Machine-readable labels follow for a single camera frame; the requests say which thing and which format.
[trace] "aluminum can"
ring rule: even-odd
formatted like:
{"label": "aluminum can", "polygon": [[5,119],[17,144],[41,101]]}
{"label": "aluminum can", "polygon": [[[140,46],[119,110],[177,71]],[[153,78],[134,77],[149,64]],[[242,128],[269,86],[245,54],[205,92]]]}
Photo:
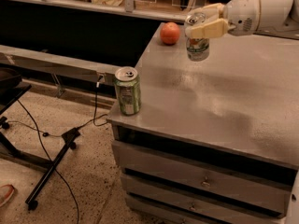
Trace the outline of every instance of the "aluminum can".
{"label": "aluminum can", "polygon": [[[185,20],[185,26],[194,26],[199,22],[204,22],[206,15],[202,12],[188,15]],[[194,62],[203,61],[209,55],[209,39],[191,39],[187,37],[186,49],[188,58]]]}
{"label": "aluminum can", "polygon": [[130,116],[141,107],[140,77],[136,69],[124,66],[115,72],[114,88],[122,114]]}

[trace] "concrete floor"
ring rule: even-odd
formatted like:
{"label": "concrete floor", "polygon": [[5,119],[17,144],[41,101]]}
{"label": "concrete floor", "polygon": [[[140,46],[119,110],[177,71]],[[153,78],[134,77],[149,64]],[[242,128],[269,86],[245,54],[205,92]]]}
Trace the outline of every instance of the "concrete floor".
{"label": "concrete floor", "polygon": [[[41,131],[53,135],[77,127],[93,118],[94,95],[92,93],[67,90],[56,98],[56,87],[28,81],[33,87],[20,99],[29,110]],[[99,100],[113,103],[111,99]],[[108,113],[107,106],[98,108],[97,116]],[[20,104],[15,103],[3,116],[8,121],[16,120],[32,127],[34,123]],[[96,123],[105,122],[105,117]],[[37,131],[19,123],[10,122],[8,130],[1,129],[7,139],[18,149],[46,158],[38,141]],[[80,130],[76,139],[77,148],[68,150],[58,165],[58,172],[74,192],[79,208],[80,224],[163,224],[160,219],[137,213],[129,209],[121,189],[120,169],[114,162],[111,150],[113,135],[110,124],[95,127],[92,123]],[[56,157],[64,145],[61,137],[42,137],[51,158]],[[77,209],[67,185],[56,174],[37,197],[38,207],[28,211],[25,203],[43,173],[22,165],[0,159],[0,186],[7,183],[16,188],[12,199],[0,208],[0,223],[77,223]]]}

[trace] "gray countertop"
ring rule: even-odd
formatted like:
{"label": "gray countertop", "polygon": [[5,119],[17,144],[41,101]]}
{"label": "gray countertop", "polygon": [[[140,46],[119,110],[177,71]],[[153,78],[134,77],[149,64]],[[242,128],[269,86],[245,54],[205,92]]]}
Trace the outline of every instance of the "gray countertop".
{"label": "gray countertop", "polygon": [[261,35],[210,40],[209,57],[187,57],[151,39],[136,68],[142,107],[115,125],[299,168],[299,41]]}

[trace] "orange ball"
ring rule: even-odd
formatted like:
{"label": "orange ball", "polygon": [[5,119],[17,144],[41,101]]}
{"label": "orange ball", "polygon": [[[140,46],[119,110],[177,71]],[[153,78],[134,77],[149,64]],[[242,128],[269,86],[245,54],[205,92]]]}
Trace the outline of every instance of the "orange ball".
{"label": "orange ball", "polygon": [[180,36],[180,30],[176,23],[168,22],[160,30],[160,38],[166,45],[174,45]]}

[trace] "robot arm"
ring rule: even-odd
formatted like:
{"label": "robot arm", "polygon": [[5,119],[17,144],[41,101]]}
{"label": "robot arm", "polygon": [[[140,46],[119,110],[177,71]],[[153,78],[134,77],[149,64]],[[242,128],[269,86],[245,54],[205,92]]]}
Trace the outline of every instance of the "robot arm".
{"label": "robot arm", "polygon": [[252,35],[265,31],[270,35],[299,34],[299,0],[232,0],[191,11],[185,20],[189,38],[217,38]]}

